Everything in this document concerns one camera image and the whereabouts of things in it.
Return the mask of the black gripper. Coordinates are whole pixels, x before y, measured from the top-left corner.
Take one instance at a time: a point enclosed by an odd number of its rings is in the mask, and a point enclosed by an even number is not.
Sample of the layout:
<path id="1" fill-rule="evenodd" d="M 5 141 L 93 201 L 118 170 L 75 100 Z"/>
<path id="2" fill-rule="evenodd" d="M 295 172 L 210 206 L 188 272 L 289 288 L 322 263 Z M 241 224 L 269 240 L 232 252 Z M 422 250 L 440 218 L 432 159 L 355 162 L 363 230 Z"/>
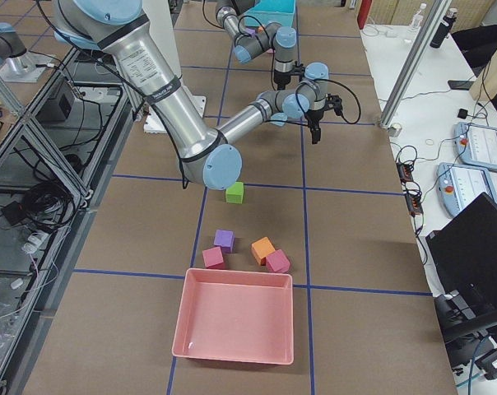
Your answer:
<path id="1" fill-rule="evenodd" d="M 311 133 L 312 144 L 318 144 L 321 141 L 322 129 L 320 127 L 320 121 L 323 119 L 323 116 L 323 109 L 310 109 L 305 115 L 308 128 Z"/>
<path id="2" fill-rule="evenodd" d="M 279 91 L 284 90 L 290 84 L 292 77 L 298 77 L 299 81 L 304 78 L 304 64 L 294 62 L 274 62 L 272 70 L 272 81 Z"/>

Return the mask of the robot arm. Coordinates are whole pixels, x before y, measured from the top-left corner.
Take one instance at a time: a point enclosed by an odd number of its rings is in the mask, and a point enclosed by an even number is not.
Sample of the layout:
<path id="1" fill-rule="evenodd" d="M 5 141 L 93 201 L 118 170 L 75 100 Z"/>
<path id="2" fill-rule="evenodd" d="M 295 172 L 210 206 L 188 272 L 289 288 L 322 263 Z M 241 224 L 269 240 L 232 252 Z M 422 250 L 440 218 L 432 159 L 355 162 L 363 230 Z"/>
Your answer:
<path id="1" fill-rule="evenodd" d="M 252 62 L 260 55 L 272 54 L 272 85 L 279 91 L 293 77 L 301 79 L 305 66 L 295 58 L 297 32 L 293 27 L 295 1 L 218 1 L 217 25 L 233 41 L 239 63 Z"/>
<path id="2" fill-rule="evenodd" d="M 239 178 L 242 157 L 234 142 L 262 123 L 282 125 L 306 117 L 313 141 L 326 104 L 328 67 L 301 67 L 293 57 L 296 31 L 273 21 L 248 35 L 239 16 L 252 1 L 219 1 L 216 20 L 234 41 L 241 63 L 273 49 L 275 91 L 265 91 L 217 128 L 205 124 L 181 78 L 151 37 L 151 21 L 140 1 L 55 1 L 55 35 L 82 49 L 110 54 L 124 79 L 142 96 L 164 124 L 178 157 L 183 179 L 209 189 L 225 190 Z"/>

